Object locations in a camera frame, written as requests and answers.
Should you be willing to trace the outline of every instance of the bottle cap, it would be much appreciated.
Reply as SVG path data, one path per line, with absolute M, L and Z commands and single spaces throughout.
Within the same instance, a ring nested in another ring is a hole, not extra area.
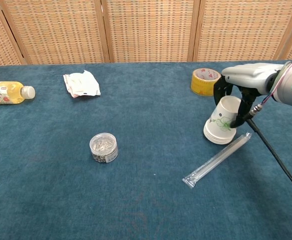
M 33 99 L 36 95 L 35 89 L 32 86 L 23 86 L 21 89 L 21 96 L 24 99 Z

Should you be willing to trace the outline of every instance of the black cable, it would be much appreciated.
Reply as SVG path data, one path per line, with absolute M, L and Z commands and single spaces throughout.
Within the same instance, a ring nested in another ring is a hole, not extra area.
M 275 152 L 275 150 L 268 143 L 268 141 L 266 140 L 266 138 L 262 135 L 260 129 L 257 127 L 257 125 L 255 124 L 255 122 L 252 119 L 247 119 L 246 122 L 259 135 L 259 137 L 261 138 L 261 140 L 264 142 L 264 144 L 267 146 L 267 148 L 269 149 L 269 151 L 272 153 L 272 155 L 275 157 L 275 159 L 279 163 L 279 165 L 282 168 L 282 170 L 285 172 L 285 174 L 292 181 L 292 175 L 290 174 L 290 172 L 288 171 L 288 169 L 286 168 L 286 166 L 284 165 L 284 163 L 281 161 L 280 157 L 277 155 L 277 153 Z

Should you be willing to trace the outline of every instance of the robotic arm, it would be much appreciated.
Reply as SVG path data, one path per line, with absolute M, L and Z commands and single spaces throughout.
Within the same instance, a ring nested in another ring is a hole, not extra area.
M 215 103 L 230 95 L 233 86 L 237 86 L 242 93 L 238 115 L 230 124 L 231 128 L 236 128 L 260 111 L 262 104 L 270 97 L 292 106 L 292 63 L 249 63 L 225 68 L 214 85 Z M 262 95 L 267 97 L 251 110 L 256 97 Z

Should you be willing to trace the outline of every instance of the paper cup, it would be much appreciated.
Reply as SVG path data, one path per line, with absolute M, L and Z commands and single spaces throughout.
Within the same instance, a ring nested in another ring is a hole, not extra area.
M 236 118 L 241 100 L 235 96 L 224 96 L 204 126 L 204 135 L 215 144 L 228 144 L 237 130 L 230 128 Z

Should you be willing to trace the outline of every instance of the blue tabletop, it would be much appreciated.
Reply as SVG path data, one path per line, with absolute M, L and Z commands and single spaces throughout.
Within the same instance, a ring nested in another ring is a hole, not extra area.
M 292 239 L 292 183 L 256 134 L 193 189 L 182 182 L 224 148 L 203 136 L 215 103 L 191 92 L 192 71 L 243 63 L 0 66 L 0 81 L 36 89 L 0 105 L 0 240 Z M 101 96 L 66 91 L 63 74 L 84 70 Z M 255 122 L 292 173 L 292 106 L 271 99 Z M 89 148 L 102 132 L 118 142 L 107 164 Z

